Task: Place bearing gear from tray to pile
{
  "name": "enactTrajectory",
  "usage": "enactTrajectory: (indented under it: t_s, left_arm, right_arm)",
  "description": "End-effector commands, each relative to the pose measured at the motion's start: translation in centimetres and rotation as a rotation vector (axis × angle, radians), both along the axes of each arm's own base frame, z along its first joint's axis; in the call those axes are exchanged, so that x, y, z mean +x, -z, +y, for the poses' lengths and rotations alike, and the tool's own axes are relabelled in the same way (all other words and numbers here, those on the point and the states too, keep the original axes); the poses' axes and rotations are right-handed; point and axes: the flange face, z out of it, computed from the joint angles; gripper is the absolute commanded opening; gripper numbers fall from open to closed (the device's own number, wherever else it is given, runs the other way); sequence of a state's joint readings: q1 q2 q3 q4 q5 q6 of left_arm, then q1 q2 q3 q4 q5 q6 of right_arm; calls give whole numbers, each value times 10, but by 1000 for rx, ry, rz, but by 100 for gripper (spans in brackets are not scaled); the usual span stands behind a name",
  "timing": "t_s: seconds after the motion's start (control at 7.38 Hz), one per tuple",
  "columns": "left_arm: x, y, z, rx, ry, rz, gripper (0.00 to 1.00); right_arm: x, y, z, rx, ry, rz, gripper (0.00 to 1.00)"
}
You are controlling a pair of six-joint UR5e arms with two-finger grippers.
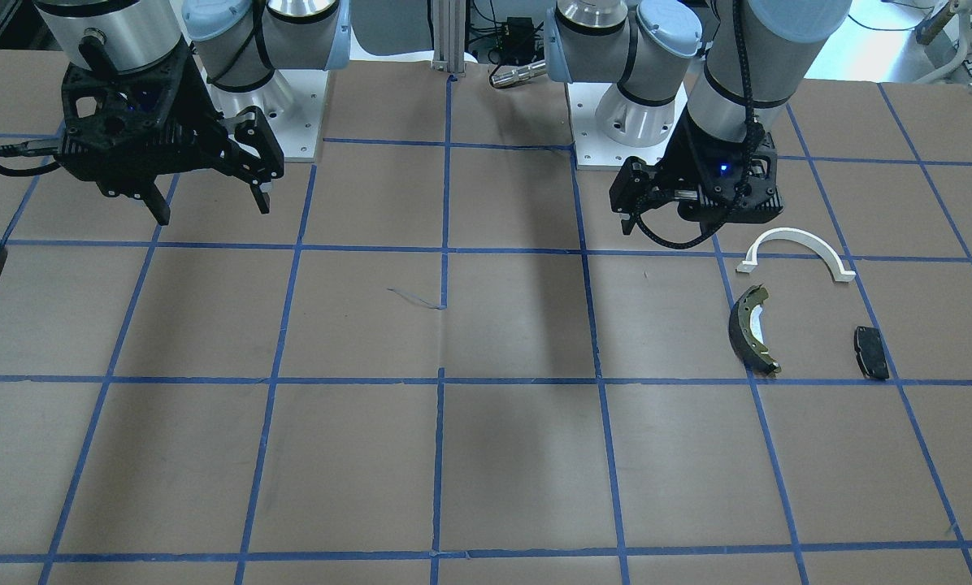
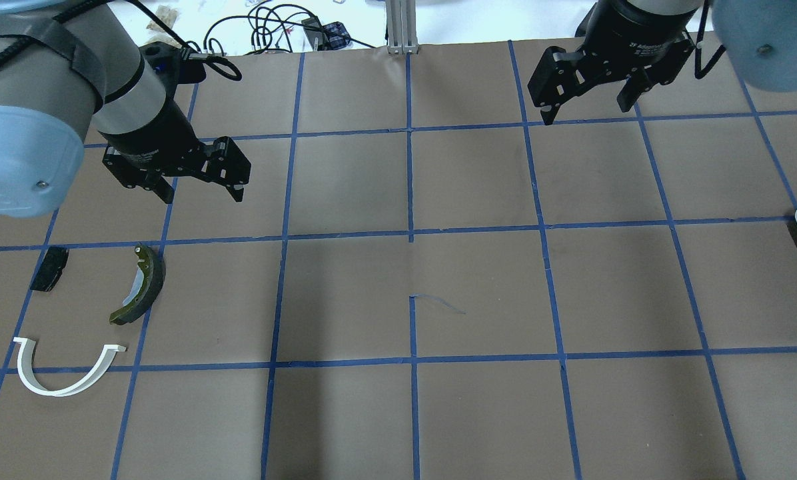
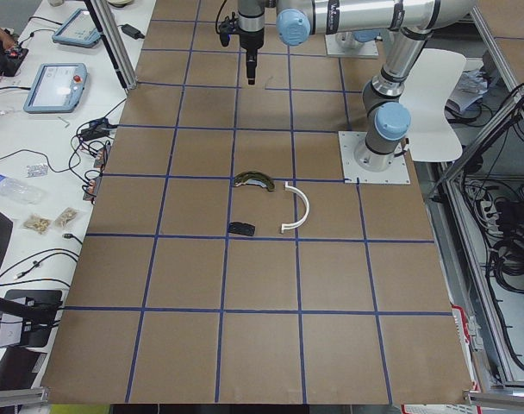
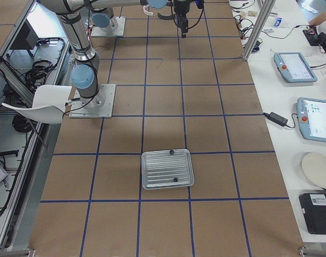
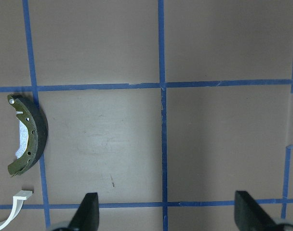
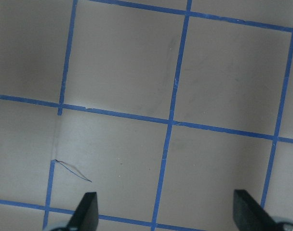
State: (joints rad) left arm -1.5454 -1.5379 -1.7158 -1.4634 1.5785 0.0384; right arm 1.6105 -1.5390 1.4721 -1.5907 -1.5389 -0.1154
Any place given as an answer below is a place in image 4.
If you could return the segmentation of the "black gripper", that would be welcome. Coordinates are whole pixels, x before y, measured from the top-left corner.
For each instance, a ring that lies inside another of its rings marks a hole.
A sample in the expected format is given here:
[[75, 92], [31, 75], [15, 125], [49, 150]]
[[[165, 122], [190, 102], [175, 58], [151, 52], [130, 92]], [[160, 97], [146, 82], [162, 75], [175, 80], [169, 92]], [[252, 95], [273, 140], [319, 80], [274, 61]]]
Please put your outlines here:
[[181, 28], [181, 38], [185, 38], [185, 34], [188, 32], [189, 1], [174, 1], [174, 11], [176, 24]]

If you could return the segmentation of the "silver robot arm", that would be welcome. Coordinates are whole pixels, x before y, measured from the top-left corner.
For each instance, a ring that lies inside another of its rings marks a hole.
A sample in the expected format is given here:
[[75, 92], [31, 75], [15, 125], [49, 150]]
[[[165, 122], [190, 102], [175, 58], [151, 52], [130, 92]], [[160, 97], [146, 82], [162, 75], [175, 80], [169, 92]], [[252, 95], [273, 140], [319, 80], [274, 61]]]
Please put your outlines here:
[[105, 30], [115, 30], [118, 26], [117, 20], [114, 18], [114, 12], [111, 7], [92, 10], [92, 21], [94, 25]]
[[150, 6], [156, 10], [165, 6], [173, 8], [172, 19], [185, 37], [188, 32], [187, 13], [191, 1], [41, 1], [44, 7], [54, 12], [60, 19], [72, 48], [77, 64], [89, 64], [96, 68], [99, 64], [97, 52], [91, 46], [85, 32], [80, 10], [87, 8], [96, 14], [113, 15], [114, 7], [123, 6]]

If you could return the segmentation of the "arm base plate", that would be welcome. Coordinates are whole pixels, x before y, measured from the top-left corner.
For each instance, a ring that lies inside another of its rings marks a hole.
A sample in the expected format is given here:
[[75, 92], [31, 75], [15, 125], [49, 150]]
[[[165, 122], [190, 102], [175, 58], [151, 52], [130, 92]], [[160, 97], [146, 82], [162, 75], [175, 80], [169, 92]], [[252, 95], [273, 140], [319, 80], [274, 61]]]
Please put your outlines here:
[[72, 102], [70, 118], [111, 118], [115, 92], [115, 84], [99, 84], [98, 94], [89, 102], [88, 99], [81, 98], [76, 90], [74, 98], [79, 98], [79, 100]]
[[94, 26], [91, 37], [123, 37], [126, 17], [113, 17], [107, 27]]

